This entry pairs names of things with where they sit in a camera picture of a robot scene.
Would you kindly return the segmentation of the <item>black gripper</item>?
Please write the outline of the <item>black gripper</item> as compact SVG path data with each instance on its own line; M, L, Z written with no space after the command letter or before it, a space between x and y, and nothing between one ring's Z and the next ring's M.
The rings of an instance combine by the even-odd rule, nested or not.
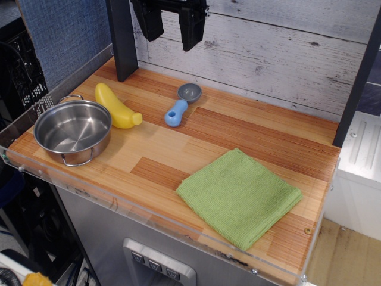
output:
M161 10L178 13L183 50L190 51L203 39L205 18L209 16L206 1L153 0L131 1L144 37L154 41L163 33Z

